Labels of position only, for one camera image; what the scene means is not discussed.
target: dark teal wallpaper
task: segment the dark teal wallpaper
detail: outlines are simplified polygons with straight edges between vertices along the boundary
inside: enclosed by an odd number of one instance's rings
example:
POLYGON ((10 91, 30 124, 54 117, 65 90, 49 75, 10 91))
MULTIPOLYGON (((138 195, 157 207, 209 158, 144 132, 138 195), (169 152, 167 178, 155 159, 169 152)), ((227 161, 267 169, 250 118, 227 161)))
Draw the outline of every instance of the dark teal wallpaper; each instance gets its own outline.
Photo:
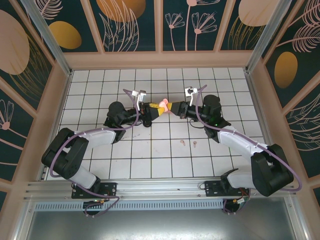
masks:
POLYGON ((320 84, 287 115, 296 147, 309 178, 320 174, 320 84))
POLYGON ((12 180, 33 120, 0 90, 0 179, 12 180))
POLYGON ((52 65, 9 1, 0 3, 0 35, 0 77, 37 109, 52 65))
POLYGON ((320 71, 320 2, 306 0, 266 63, 284 107, 320 71))
POLYGON ((6 192, 0 191, 0 213, 1 213, 2 206, 4 205, 6 196, 7 196, 6 192))
POLYGON ((225 0, 164 0, 163 51, 212 51, 225 6, 225 0))
POLYGON ((156 50, 154 0, 90 0, 106 52, 156 50))

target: black mounting plate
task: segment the black mounting plate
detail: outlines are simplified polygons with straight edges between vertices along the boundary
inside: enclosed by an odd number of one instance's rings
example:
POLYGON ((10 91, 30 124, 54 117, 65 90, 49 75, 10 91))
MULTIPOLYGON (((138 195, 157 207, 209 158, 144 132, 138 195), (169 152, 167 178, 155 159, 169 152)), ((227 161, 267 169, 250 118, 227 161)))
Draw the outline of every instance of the black mounting plate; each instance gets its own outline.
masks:
MULTIPOLYGON (((205 181, 204 182, 205 195, 207 197, 241 197, 242 192, 239 188, 232 188, 226 192, 221 186, 221 181, 205 181)), ((244 192, 248 195, 249 190, 243 188, 244 192)))
MULTIPOLYGON (((97 194, 106 195, 106 196, 115 196, 117 193, 117 183, 116 182, 101 182, 100 188, 97 194)), ((72 185, 72 199, 101 199, 101 197, 91 195, 86 191, 83 191, 76 185, 72 185)))

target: flower illustration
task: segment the flower illustration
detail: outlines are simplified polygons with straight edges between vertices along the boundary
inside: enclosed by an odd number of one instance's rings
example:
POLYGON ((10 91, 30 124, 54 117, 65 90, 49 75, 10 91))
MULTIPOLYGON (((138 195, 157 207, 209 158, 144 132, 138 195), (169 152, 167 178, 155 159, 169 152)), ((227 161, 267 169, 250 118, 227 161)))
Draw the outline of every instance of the flower illustration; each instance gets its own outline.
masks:
POLYGON ((210 4, 217 4, 220 0, 186 0, 186 3, 190 7, 194 7, 197 5, 210 5, 210 4))
POLYGON ((176 49, 175 49, 175 44, 174 44, 174 38, 172 35, 172 29, 183 27, 185 25, 185 22, 183 21, 181 13, 179 13, 179 14, 174 13, 174 14, 172 14, 172 16, 170 13, 167 13, 165 15, 165 20, 170 28, 172 47, 173 47, 173 51, 175 51, 176 49))

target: purple cable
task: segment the purple cable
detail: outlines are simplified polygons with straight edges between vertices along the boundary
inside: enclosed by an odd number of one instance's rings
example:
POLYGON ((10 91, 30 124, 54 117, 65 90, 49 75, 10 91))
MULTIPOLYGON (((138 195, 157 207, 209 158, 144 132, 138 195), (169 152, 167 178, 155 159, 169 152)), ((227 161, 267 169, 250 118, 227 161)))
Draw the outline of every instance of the purple cable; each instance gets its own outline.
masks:
MULTIPOLYGON (((60 155, 60 153, 63 151, 63 149, 66 147, 66 145, 72 141, 72 139, 78 137, 78 136, 82 136, 82 135, 86 135, 86 134, 92 134, 92 133, 95 133, 95 132, 100 132, 101 130, 102 131, 123 131, 123 130, 128 130, 130 128, 133 128, 134 125, 137 124, 138 120, 139 120, 139 110, 138 110, 138 106, 137 106, 137 103, 135 102, 135 100, 133 99, 133 97, 130 95, 132 93, 132 91, 128 91, 126 89, 123 89, 123 91, 129 96, 129 98, 131 99, 131 101, 133 102, 134 104, 134 108, 135 108, 135 111, 136 111, 136 119, 134 121, 134 123, 128 127, 125 127, 125 128, 109 128, 109 127, 102 127, 102 128, 97 128, 97 129, 91 129, 91 130, 87 130, 87 131, 82 131, 82 132, 79 132, 75 135, 73 135, 72 137, 68 138, 64 144, 62 144, 62 146, 60 147, 60 149, 57 151, 57 153, 55 154, 53 160, 52 160, 52 163, 50 165, 50 169, 49 169, 49 172, 50 172, 50 176, 53 177, 53 178, 58 178, 60 175, 54 175, 53 171, 54 171, 54 165, 58 159, 58 156, 60 155)), ((68 181, 70 181, 71 183, 77 185, 79 188, 81 188, 83 191, 91 194, 91 195, 94 195, 94 196, 97 196, 97 197, 100 197, 100 198, 103 198, 103 199, 116 199, 116 201, 114 203, 112 203, 106 210, 104 211, 101 211, 99 213, 97 213, 95 216, 98 217, 104 213, 106 213, 110 208, 112 208, 118 201, 119 201, 119 197, 118 196, 107 196, 107 195, 101 195, 101 194, 97 194, 97 193, 94 193, 92 191, 89 191, 88 189, 86 189, 85 187, 75 183, 74 181, 68 179, 68 181)), ((86 214, 86 216, 88 216, 87 214, 87 209, 92 207, 92 206, 95 206, 95 205, 101 205, 103 203, 93 203, 93 204, 90 204, 88 205, 84 212, 86 214)))
POLYGON ((236 135, 240 136, 241 138, 247 140, 248 142, 256 145, 258 148, 264 150, 266 153, 268 153, 270 156, 274 157, 282 165, 284 165, 295 176, 296 180, 299 183, 299 186, 297 188, 281 188, 280 190, 286 191, 286 192, 298 192, 299 190, 301 190, 302 189, 302 182, 301 182, 300 178, 298 177, 296 172, 288 164, 286 164, 280 157, 278 157, 277 155, 273 154, 271 151, 269 151, 265 147, 261 146, 260 144, 257 144, 255 141, 251 140, 249 137, 239 133, 238 131, 234 132, 234 131, 231 131, 229 129, 222 129, 222 128, 210 126, 210 125, 206 124, 204 121, 202 121, 202 119, 200 118, 200 115, 199 115, 198 106, 199 106, 199 99, 200 99, 201 93, 206 87, 207 87, 207 85, 204 85, 203 87, 198 89, 198 96, 197 96, 196 102, 195 102, 195 114, 196 114, 196 117, 198 118, 198 120, 200 121, 200 123, 202 123, 207 128, 214 129, 216 131, 223 131, 223 132, 227 132, 227 133, 231 133, 231 134, 236 134, 236 135))

